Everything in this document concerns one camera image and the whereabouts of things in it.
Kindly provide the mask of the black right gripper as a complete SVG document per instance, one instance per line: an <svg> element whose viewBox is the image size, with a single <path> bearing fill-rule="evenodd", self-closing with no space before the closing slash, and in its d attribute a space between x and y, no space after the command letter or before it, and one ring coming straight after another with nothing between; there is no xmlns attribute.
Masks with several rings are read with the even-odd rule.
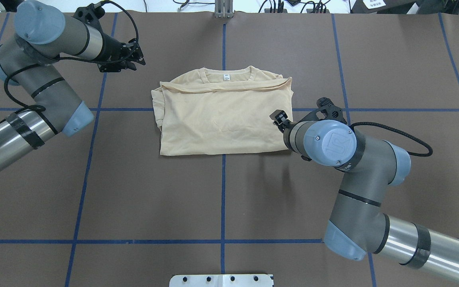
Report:
<svg viewBox="0 0 459 287"><path fill-rule="evenodd" d="M305 121L335 120L343 123L344 125L347 124L347 121L344 118L343 109L336 106L329 98L319 98L316 104L318 107L317 109L309 112L306 116L296 122L288 120L288 116L284 110L275 110L269 117L273 120L273 125L275 125L280 132L285 132L286 129L291 129L295 125Z"/></svg>

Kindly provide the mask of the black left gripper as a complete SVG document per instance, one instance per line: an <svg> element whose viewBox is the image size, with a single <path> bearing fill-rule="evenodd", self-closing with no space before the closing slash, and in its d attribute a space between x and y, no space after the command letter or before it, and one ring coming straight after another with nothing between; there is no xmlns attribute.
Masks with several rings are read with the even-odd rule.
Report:
<svg viewBox="0 0 459 287"><path fill-rule="evenodd" d="M100 18L105 14L103 6L103 3L91 3L75 11L73 18L82 22L87 31L86 43L75 57L96 63L101 73L119 73L124 69L136 71L136 63L146 65L138 36L124 43L104 33L100 24Z"/></svg>

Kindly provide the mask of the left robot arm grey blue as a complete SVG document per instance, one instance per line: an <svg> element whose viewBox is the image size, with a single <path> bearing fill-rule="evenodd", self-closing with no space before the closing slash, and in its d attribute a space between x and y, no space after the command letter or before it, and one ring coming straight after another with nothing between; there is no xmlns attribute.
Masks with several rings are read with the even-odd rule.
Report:
<svg viewBox="0 0 459 287"><path fill-rule="evenodd" d="M7 97L19 109L0 121L0 171L59 133L66 136L94 120L87 104L54 65L60 61L96 64L101 73L135 71L145 65L135 20L135 37L119 41L104 33L104 6L111 0L79 7L68 16L38 0L20 1L15 8L14 38L0 45L0 80Z"/></svg>

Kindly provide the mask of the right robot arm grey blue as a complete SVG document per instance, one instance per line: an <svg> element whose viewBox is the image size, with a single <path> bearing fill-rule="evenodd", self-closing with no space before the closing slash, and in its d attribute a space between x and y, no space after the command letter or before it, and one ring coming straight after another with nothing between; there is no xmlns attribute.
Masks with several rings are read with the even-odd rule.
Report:
<svg viewBox="0 0 459 287"><path fill-rule="evenodd" d="M274 111L270 118L290 151L344 174L323 238L328 249L350 260L377 254L459 283L459 239L381 212L386 189L409 175L412 156L432 155L430 145L377 122L350 125L342 109L326 97L319 98L317 109L299 121L289 120L283 110ZM365 135L357 126L395 132L423 145L427 152L408 152Z"/></svg>

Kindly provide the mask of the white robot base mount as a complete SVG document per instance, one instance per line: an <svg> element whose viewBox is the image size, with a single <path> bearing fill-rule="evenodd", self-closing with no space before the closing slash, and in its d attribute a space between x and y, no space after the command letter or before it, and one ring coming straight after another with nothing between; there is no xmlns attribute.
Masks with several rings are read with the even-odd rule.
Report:
<svg viewBox="0 0 459 287"><path fill-rule="evenodd" d="M273 287L275 281L269 274L202 274L175 275L170 287Z"/></svg>

